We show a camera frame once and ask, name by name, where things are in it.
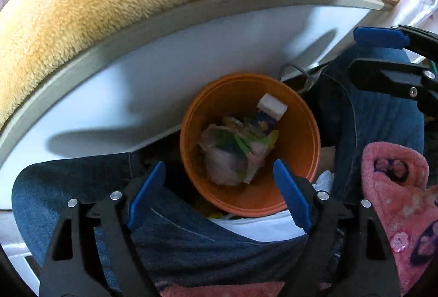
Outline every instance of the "pink fluffy fabric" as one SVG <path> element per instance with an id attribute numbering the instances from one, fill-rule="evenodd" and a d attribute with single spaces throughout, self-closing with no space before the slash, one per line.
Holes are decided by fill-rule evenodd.
<path id="1" fill-rule="evenodd" d="M 374 161 L 378 158 L 406 162 L 409 167 L 406 181 L 395 183 L 384 172 L 375 172 Z M 361 170 L 364 196 L 373 204 L 389 241 L 396 233 L 408 236 L 405 250 L 394 252 L 401 292 L 406 293 L 429 264 L 413 265 L 411 256 L 422 234 L 438 220 L 438 207 L 435 205 L 438 187 L 425 189 L 429 176 L 426 159 L 400 145 L 386 142 L 369 144 L 363 151 Z"/>
<path id="2" fill-rule="evenodd" d="M 253 283 L 235 286 L 181 287 L 171 286 L 161 292 L 162 297 L 275 297 L 284 282 Z"/>

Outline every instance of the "metal screw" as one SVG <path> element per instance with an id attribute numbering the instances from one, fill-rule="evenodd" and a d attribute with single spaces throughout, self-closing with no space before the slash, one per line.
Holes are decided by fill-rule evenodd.
<path id="1" fill-rule="evenodd" d="M 418 91 L 417 91 L 417 89 L 415 87 L 412 87 L 409 90 L 409 96 L 411 96 L 412 98 L 415 98 L 417 96 L 417 94 L 418 94 Z"/>
<path id="2" fill-rule="evenodd" d="M 109 196 L 113 201 L 117 201 L 118 199 L 122 198 L 122 192 L 120 191 L 114 191 L 112 194 L 110 194 Z"/>
<path id="3" fill-rule="evenodd" d="M 329 194 L 328 194 L 327 192 L 319 191 L 319 192 L 318 192 L 318 198 L 319 198 L 321 201 L 327 201 L 327 200 L 330 198 L 330 196 L 329 196 Z"/>
<path id="4" fill-rule="evenodd" d="M 363 199 L 363 200 L 361 201 L 361 204 L 362 204 L 362 206 L 365 207 L 365 208 L 371 208 L 371 202 L 370 202 L 369 200 L 367 200 L 367 199 Z"/>
<path id="5" fill-rule="evenodd" d="M 75 207 L 76 204 L 77 204 L 77 199 L 76 199 L 76 198 L 72 198 L 71 200 L 69 200 L 69 201 L 67 202 L 67 205 L 68 205 L 70 208 Z"/>
<path id="6" fill-rule="evenodd" d="M 433 72 L 431 72 L 431 71 L 424 71 L 424 75 L 426 76 L 426 77 L 429 77 L 431 80 L 434 80 L 435 79 L 435 73 L 433 73 Z"/>

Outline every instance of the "wire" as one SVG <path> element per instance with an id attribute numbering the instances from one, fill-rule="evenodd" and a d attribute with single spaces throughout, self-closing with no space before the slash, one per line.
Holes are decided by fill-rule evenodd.
<path id="1" fill-rule="evenodd" d="M 303 69 L 302 67 L 293 64 L 292 62 L 286 62 L 283 66 L 280 67 L 280 71 L 278 73 L 278 77 L 277 79 L 279 81 L 281 81 L 281 78 L 283 77 L 283 72 L 286 68 L 288 67 L 295 67 L 298 71 L 300 71 L 303 75 L 305 75 L 306 77 L 306 83 L 304 84 L 304 87 L 298 91 L 296 91 L 299 95 L 304 94 L 305 92 L 307 92 L 309 89 L 312 88 L 312 86 L 315 84 L 315 80 L 312 78 L 311 75 L 309 75 L 309 73 Z"/>

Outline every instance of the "denim pants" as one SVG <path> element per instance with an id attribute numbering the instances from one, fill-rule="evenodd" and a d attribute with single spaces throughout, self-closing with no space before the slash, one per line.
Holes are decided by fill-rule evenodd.
<path id="1" fill-rule="evenodd" d="M 354 58 L 408 62 L 403 51 L 354 46 L 332 61 L 305 99 L 325 146 L 336 146 L 332 197 L 358 202 L 360 165 L 368 143 L 386 141 L 423 152 L 423 115 L 416 103 L 357 90 L 346 69 Z M 67 201 L 96 201 L 123 189 L 145 172 L 137 153 L 104 155 L 34 164 L 18 176 L 12 207 L 18 227 L 42 265 L 60 212 Z M 117 283 L 96 228 L 99 254 L 111 287 Z M 210 222 L 169 189 L 163 188 L 132 240 L 154 282 L 185 287 L 282 281 L 306 243 L 306 236 L 260 243 Z"/>

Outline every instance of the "plastic wrapper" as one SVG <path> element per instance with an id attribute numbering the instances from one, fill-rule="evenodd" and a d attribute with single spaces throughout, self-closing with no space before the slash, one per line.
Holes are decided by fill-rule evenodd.
<path id="1" fill-rule="evenodd" d="M 228 126 L 210 126 L 202 133 L 207 177 L 217 184 L 250 183 L 274 148 L 278 131 L 257 137 L 248 127 L 239 131 Z"/>

